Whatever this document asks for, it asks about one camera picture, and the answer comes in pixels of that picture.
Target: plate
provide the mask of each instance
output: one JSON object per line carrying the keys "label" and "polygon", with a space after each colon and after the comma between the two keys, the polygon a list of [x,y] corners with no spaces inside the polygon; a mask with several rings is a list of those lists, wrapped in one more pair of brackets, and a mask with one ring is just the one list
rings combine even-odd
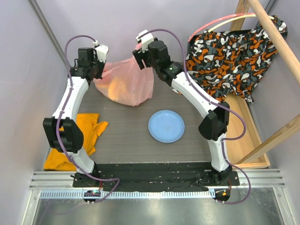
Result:
{"label": "plate", "polygon": [[183,119],[175,112],[162,110],[153,114],[148,123],[152,137],[163,143],[172,143],[184,133]]}

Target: wall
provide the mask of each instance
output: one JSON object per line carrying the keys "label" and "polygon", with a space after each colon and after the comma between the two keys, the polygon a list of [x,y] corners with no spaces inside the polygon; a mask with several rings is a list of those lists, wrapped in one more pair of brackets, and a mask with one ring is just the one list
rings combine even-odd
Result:
{"label": "wall", "polygon": [[[233,14],[238,0],[37,0],[58,42],[64,46],[75,35],[87,34],[109,46],[110,62],[132,56],[135,37],[143,30],[165,28],[173,31],[187,44],[188,37],[199,27],[219,17]],[[256,19],[246,20],[245,28],[252,28]],[[228,30],[230,24],[219,30]],[[156,32],[169,47],[172,60],[182,61],[176,40],[167,33]],[[69,57],[77,57],[72,46],[91,46],[81,38],[70,45]]]}
{"label": "wall", "polygon": [[43,119],[58,106],[67,77],[27,1],[0,1],[0,32],[0,221],[16,225],[49,149]]}
{"label": "wall", "polygon": [[[288,27],[288,45],[300,60],[300,20],[298,0],[282,0],[271,14],[278,15]],[[264,141],[300,112],[300,87],[282,58],[277,55],[267,74],[253,92],[255,102],[250,106]],[[269,151],[273,167],[280,169],[292,202],[300,215],[299,170],[300,133]]]}

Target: yellow-orange towel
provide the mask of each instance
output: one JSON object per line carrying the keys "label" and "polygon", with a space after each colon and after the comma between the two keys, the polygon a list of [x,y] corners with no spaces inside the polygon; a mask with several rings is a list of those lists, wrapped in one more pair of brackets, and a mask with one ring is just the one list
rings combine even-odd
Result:
{"label": "yellow-orange towel", "polygon": [[[99,118],[98,113],[82,113],[77,115],[77,125],[83,133],[83,147],[88,155],[93,154],[97,138],[105,130],[108,123],[97,123]],[[52,149],[44,165],[45,170],[59,170],[59,171],[76,171],[76,167],[70,163],[67,157]]]}

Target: camouflage bag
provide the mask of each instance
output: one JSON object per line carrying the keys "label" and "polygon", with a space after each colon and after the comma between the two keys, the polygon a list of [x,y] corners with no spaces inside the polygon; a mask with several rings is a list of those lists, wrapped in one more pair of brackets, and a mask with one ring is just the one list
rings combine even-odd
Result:
{"label": "camouflage bag", "polygon": [[[286,24],[272,20],[285,39]],[[187,71],[212,97],[222,102],[227,93],[252,103],[252,90],[267,71],[277,50],[261,26],[253,30],[208,32],[194,36],[186,57]]]}

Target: wooden frame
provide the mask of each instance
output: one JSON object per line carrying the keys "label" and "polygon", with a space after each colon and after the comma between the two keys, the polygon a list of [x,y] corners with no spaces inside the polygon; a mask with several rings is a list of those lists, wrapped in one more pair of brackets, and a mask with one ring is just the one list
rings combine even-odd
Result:
{"label": "wooden frame", "polygon": [[[282,38],[281,34],[278,32],[273,22],[269,19],[267,13],[259,3],[259,0],[239,0],[235,13],[246,13],[249,10],[249,7],[251,7],[256,14],[278,53],[282,56],[289,70],[300,85],[300,63],[288,44]],[[231,30],[240,30],[243,22],[243,20],[233,21],[231,24]],[[266,152],[300,130],[299,114],[262,143],[246,101],[234,95],[228,95],[226,101],[230,104],[233,110],[244,118],[247,124],[247,132],[243,138],[236,142],[227,142],[229,159],[240,167],[268,167],[270,162],[266,156]],[[240,121],[238,121],[237,118],[234,118],[234,116],[231,116],[230,123],[228,125],[228,137],[239,135],[241,130],[242,127],[240,127]]]}

